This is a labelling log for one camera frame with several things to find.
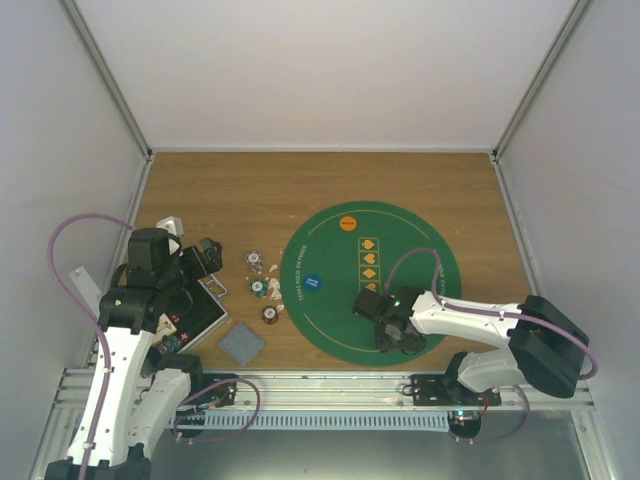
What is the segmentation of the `blue small blind button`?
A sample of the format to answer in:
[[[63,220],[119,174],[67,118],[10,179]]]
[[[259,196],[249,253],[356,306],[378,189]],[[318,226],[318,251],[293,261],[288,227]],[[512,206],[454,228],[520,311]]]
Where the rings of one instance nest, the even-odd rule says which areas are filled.
[[[322,278],[319,274],[312,273],[304,277],[303,287],[308,291],[317,291],[322,286]]]

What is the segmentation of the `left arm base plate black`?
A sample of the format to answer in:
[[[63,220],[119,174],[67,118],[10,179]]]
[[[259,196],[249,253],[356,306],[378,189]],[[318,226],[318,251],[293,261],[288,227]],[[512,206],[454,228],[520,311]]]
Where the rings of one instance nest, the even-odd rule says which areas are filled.
[[[205,373],[202,385],[197,391],[201,391],[214,383],[231,378],[235,379],[237,375],[234,373]],[[236,386],[236,382],[229,382],[218,386],[185,403],[185,406],[187,408],[194,408],[195,410],[209,410],[233,405],[235,403]]]

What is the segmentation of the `red black chip stack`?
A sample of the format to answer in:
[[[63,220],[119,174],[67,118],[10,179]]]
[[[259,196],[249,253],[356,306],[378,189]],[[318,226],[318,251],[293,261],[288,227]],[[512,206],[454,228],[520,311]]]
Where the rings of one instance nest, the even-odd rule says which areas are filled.
[[[279,319],[279,313],[275,306],[267,306],[262,310],[262,320],[267,325],[275,324]]]

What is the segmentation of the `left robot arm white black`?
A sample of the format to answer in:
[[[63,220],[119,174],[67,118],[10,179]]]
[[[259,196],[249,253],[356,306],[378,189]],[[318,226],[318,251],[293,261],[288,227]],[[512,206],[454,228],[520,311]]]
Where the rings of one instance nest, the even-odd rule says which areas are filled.
[[[167,353],[150,391],[135,406],[136,384],[161,316],[190,283],[222,268],[222,246],[210,238],[184,248],[165,228],[143,228],[128,240],[95,321],[98,360],[80,426],[48,479],[148,479],[153,451],[181,402],[203,398],[200,359]]]

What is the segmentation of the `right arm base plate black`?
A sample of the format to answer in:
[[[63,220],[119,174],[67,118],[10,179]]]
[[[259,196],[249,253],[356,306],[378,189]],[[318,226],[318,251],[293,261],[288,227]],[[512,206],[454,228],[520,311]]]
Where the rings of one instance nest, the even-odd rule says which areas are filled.
[[[444,374],[413,374],[401,385],[400,392],[415,406],[484,407],[500,406],[501,395],[488,389],[482,393],[447,380]]]

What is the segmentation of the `orange big blind button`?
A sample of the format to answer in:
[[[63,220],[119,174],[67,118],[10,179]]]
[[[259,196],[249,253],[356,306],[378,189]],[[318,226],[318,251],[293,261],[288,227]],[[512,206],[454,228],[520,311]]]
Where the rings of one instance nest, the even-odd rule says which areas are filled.
[[[339,220],[340,228],[345,232],[353,232],[357,228],[357,220],[350,215],[345,215]]]

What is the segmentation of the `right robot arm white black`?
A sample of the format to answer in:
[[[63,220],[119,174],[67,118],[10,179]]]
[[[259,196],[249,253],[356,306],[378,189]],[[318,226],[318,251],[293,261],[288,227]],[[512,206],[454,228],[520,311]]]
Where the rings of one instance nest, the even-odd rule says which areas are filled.
[[[374,325],[383,352],[412,352],[427,337],[464,338],[490,346],[458,352],[441,380],[444,396],[464,405],[495,387],[528,384],[551,397],[574,396],[589,339],[552,303],[530,295],[522,303],[485,304],[402,287],[394,295],[367,288],[352,311]]]

